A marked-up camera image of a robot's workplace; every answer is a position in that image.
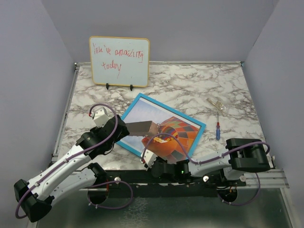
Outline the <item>blue picture frame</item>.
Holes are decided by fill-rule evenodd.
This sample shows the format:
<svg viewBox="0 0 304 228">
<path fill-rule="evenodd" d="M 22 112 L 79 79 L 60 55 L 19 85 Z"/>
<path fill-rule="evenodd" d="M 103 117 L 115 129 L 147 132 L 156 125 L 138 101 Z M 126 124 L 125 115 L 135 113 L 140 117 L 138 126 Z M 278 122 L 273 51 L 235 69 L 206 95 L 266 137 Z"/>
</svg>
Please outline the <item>blue picture frame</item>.
<svg viewBox="0 0 304 228">
<path fill-rule="evenodd" d="M 176 163 L 192 156 L 206 124 L 139 93 L 122 116 L 130 134 L 118 145 L 140 156 L 144 148 Z"/>
</svg>

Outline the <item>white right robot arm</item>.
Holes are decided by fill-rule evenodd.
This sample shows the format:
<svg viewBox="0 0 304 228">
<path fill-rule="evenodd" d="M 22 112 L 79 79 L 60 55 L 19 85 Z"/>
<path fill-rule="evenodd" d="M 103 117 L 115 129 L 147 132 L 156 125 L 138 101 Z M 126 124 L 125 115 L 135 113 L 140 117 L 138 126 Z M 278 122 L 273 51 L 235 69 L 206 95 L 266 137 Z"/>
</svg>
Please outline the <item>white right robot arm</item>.
<svg viewBox="0 0 304 228">
<path fill-rule="evenodd" d="M 173 182 L 190 183 L 202 178 L 211 180 L 211 174 L 219 172 L 218 180 L 228 186 L 244 173 L 259 173 L 270 170 L 267 158 L 270 145 L 258 139 L 231 138 L 226 140 L 226 147 L 214 154 L 169 164 L 156 154 L 144 148 L 141 162 L 155 178 L 166 178 Z"/>
</svg>

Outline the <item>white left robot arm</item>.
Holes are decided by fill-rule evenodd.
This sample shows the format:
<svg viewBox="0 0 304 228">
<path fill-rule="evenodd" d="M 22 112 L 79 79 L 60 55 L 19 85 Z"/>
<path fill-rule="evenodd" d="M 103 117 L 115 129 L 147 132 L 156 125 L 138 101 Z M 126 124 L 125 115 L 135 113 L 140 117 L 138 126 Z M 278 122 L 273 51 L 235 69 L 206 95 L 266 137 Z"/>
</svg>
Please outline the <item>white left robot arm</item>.
<svg viewBox="0 0 304 228">
<path fill-rule="evenodd" d="M 106 118 L 81 135 L 61 159 L 30 180 L 20 179 L 13 188 L 18 203 L 15 216 L 37 222 L 68 194 L 82 188 L 108 186 L 113 180 L 106 171 L 91 161 L 108 154 L 114 144 L 129 135 L 119 115 Z"/>
</svg>

